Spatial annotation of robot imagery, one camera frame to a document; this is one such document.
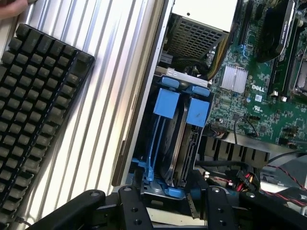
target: black cable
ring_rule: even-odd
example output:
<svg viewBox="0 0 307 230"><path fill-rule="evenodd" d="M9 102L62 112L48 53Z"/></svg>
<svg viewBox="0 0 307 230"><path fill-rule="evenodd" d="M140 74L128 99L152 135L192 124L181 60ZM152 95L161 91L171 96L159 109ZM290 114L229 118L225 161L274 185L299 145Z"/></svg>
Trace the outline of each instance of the black cable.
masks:
<svg viewBox="0 0 307 230"><path fill-rule="evenodd" d="M31 226L31 224L29 222L25 221L24 218L21 218L19 216L15 217L15 222L20 223L20 224L25 224L29 227Z"/></svg>
<svg viewBox="0 0 307 230"><path fill-rule="evenodd" d="M253 172L252 166L241 161L196 161L195 165L200 167L240 166L245 168L247 172Z"/></svg>
<svg viewBox="0 0 307 230"><path fill-rule="evenodd" d="M269 160L268 164L272 163L273 161L281 158L281 157L285 157L285 156L291 156L291 155L296 155L296 157L302 157L302 156L306 156L307 153L306 152L300 152L300 151L294 151L294 152L287 152L281 155L278 155L276 157L273 157L272 159Z"/></svg>
<svg viewBox="0 0 307 230"><path fill-rule="evenodd" d="M257 132L255 126L244 116L240 116L238 119L235 120L235 124L234 124L234 136L235 136L235 144L238 144L238 140L237 140L237 136L236 136L236 124L238 122L238 120L243 119L245 120L247 123L250 124L250 126L253 128L253 130L255 131L256 137L259 136L259 133Z"/></svg>

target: cable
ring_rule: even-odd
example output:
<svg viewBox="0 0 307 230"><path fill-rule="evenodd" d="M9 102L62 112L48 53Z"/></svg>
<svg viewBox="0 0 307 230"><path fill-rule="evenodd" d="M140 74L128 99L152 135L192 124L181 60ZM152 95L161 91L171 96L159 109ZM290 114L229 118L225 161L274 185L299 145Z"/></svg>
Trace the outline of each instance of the cable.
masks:
<svg viewBox="0 0 307 230"><path fill-rule="evenodd" d="M285 156L291 156L291 155L298 155L297 157L302 157L302 156L306 156L307 153L306 152L300 152L300 151L294 151L294 152L287 152L287 153L284 153L284 154L281 154L281 155L278 155L276 157L273 157L272 159L269 160L268 164L269 163L272 163L273 161L281 158L281 157L285 157Z"/></svg>
<svg viewBox="0 0 307 230"><path fill-rule="evenodd" d="M29 227L31 226L31 224L29 222L25 221L24 218L19 217L19 216L15 217L15 222L20 223L20 224L25 224Z"/></svg>
<svg viewBox="0 0 307 230"><path fill-rule="evenodd" d="M302 186L300 184L300 182L298 182L297 179L295 177L293 177L292 175L290 175L290 173L288 173L288 171L286 171L285 169L278 167L278 166L272 166L272 165L266 165L266 166L271 167L271 168L275 168L275 169L280 169L285 174L287 174L295 183L297 183L303 190L307 191L307 189L304 186Z"/></svg>
<svg viewBox="0 0 307 230"><path fill-rule="evenodd" d="M256 137L259 137L259 133L257 132L255 126L254 126L246 117L240 116L239 118L237 118L237 119L235 120L235 124L234 124L235 144L238 144L238 140L237 140L237 136L236 136L236 124L237 124L238 120L240 120L240 119L245 120L247 123L249 123L250 126L251 126L251 127L253 128L253 130L255 131Z"/></svg>
<svg viewBox="0 0 307 230"><path fill-rule="evenodd" d="M195 165L200 167L240 166L245 168L247 172L253 171L253 167L241 161L196 161Z"/></svg>
<svg viewBox="0 0 307 230"><path fill-rule="evenodd" d="M290 198L284 197L283 195L280 195L280 194L277 194L277 193L270 193L270 192L267 192L267 191L264 191L264 190L261 190L261 191L263 191L264 193L266 193L266 194L268 194L270 196L276 196L278 198L281 198L281 199L283 199L285 201L292 201L293 203L296 203L297 205L299 205L301 207L306 206L305 203L302 203L302 202L300 202L300 201L298 201L296 199L290 199Z"/></svg>

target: ribbed metal panel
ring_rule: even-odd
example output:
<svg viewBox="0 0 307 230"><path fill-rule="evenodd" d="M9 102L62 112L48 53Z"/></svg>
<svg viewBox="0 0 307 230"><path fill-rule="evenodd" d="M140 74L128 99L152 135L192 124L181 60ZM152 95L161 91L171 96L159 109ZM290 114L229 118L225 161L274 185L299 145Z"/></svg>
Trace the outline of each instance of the ribbed metal panel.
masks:
<svg viewBox="0 0 307 230"><path fill-rule="evenodd" d="M93 74L24 202L20 213L27 221L42 218L84 190L112 190L164 2L39 0L18 20L0 22L0 54L18 21L96 57Z"/></svg>

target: blue plastic latch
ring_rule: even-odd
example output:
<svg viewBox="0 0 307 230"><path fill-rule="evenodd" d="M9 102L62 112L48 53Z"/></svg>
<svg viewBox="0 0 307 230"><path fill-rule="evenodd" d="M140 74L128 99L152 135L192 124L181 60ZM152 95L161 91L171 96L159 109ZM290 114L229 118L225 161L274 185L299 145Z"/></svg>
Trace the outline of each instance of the blue plastic latch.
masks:
<svg viewBox="0 0 307 230"><path fill-rule="evenodd" d="M206 89L206 88L203 88L203 87L200 87L200 86L190 86L187 89L187 92L193 93L193 94L198 94L198 95L201 95L201 96L204 96L204 97L209 97L209 95L210 95L209 89Z"/></svg>
<svg viewBox="0 0 307 230"><path fill-rule="evenodd" d="M192 98L188 111L187 123L202 128L205 127L209 106L209 102Z"/></svg>
<svg viewBox="0 0 307 230"><path fill-rule="evenodd" d="M176 188L167 188L164 190L164 193L168 196L176 197L179 199L183 199L186 196L183 190Z"/></svg>
<svg viewBox="0 0 307 230"><path fill-rule="evenodd" d="M179 93L160 89L153 113L173 119L178 99Z"/></svg>
<svg viewBox="0 0 307 230"><path fill-rule="evenodd" d="M178 89L180 83L179 83L179 81L177 81L175 79L162 77L161 84L165 85L165 86L168 86L168 87L172 87L172 88Z"/></svg>

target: black keyboard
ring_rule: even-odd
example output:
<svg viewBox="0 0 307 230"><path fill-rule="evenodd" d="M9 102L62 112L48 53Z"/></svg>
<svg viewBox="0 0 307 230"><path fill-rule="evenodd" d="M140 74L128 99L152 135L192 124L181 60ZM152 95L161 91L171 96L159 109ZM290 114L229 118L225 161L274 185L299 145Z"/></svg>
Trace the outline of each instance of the black keyboard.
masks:
<svg viewBox="0 0 307 230"><path fill-rule="evenodd" d="M1 60L0 222L6 223L55 142L94 57L21 24Z"/></svg>

